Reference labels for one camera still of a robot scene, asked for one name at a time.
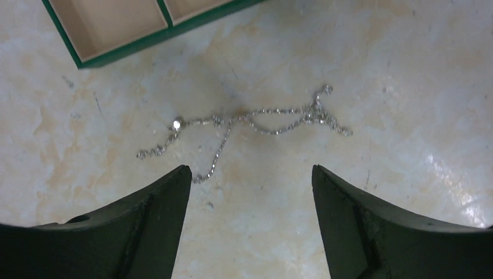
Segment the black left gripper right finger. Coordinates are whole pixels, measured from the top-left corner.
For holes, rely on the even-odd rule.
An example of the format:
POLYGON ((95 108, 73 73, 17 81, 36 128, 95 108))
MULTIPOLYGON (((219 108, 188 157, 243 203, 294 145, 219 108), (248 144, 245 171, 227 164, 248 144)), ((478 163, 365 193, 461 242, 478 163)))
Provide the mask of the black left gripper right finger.
POLYGON ((312 190, 331 278, 492 277, 492 228, 413 213, 321 165, 312 190))

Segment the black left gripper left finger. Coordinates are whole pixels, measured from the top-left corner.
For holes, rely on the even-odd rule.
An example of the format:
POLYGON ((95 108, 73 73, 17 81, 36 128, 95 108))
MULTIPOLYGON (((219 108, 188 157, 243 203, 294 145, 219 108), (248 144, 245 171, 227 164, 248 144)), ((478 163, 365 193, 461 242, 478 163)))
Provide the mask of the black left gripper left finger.
POLYGON ((171 278, 191 178, 182 165, 63 224, 2 224, 1 277, 171 278))

